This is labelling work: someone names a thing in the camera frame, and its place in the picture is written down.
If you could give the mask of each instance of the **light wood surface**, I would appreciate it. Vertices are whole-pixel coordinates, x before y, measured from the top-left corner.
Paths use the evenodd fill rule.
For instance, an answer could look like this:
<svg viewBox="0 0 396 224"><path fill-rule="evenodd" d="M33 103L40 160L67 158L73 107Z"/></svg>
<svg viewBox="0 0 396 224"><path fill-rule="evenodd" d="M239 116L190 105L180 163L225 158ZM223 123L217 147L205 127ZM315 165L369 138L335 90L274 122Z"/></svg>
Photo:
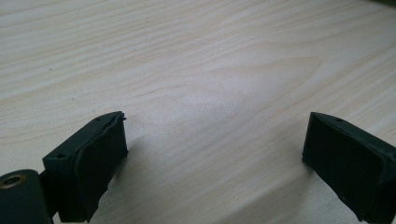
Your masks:
<svg viewBox="0 0 396 224"><path fill-rule="evenodd" d="M0 2L1 175L43 171L116 110L130 153L93 224L359 223L301 162L306 126L318 111L396 145L396 9Z"/></svg>

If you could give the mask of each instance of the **wood grain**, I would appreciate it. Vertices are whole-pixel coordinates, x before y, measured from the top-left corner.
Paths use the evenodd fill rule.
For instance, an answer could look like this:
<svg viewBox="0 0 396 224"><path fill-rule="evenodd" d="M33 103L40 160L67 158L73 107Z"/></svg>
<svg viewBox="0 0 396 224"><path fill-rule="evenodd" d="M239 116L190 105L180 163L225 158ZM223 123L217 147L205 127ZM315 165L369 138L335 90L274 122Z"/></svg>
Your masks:
<svg viewBox="0 0 396 224"><path fill-rule="evenodd" d="M359 223L304 136L318 111L396 145L395 24L362 0L1 1L1 173L122 110L92 223Z"/></svg>

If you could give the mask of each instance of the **mounting hole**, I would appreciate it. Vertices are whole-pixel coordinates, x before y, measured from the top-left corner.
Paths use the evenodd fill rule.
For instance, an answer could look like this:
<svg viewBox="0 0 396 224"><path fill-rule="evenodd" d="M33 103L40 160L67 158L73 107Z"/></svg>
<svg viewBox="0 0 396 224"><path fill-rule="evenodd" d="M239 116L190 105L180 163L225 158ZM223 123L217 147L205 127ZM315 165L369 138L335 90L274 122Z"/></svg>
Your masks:
<svg viewBox="0 0 396 224"><path fill-rule="evenodd" d="M57 156L59 159L62 159L62 158L65 158L66 157L66 154L64 154L64 153L59 153L58 154L58 156Z"/></svg>
<svg viewBox="0 0 396 224"><path fill-rule="evenodd" d="M25 175L12 175L0 182L0 189L10 189L19 185L26 178Z"/></svg>

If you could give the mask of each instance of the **dark green plastic part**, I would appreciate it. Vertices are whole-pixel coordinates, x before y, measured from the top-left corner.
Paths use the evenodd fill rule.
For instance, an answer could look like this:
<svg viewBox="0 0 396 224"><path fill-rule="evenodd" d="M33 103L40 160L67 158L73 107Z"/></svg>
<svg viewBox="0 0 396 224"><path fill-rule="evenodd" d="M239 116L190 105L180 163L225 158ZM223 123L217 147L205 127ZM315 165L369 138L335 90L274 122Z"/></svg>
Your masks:
<svg viewBox="0 0 396 224"><path fill-rule="evenodd" d="M391 223L396 213L396 148L345 120L311 113L303 161L358 217Z"/></svg>
<svg viewBox="0 0 396 224"><path fill-rule="evenodd" d="M62 222L90 220L101 196L127 156L122 112L98 117L44 157Z"/></svg>
<svg viewBox="0 0 396 224"><path fill-rule="evenodd" d="M19 170L0 177L0 223L52 223L36 171Z"/></svg>

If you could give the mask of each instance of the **wooden table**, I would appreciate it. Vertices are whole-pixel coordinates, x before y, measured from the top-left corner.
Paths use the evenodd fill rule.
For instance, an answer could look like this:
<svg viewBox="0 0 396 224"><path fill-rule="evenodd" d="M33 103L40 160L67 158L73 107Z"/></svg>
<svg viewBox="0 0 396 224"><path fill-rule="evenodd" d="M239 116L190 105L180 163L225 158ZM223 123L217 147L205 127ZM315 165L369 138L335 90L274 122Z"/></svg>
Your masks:
<svg viewBox="0 0 396 224"><path fill-rule="evenodd" d="M359 223L301 162L309 113L396 145L394 7L44 0L0 15L1 175L43 171L94 117L128 118L92 224Z"/></svg>

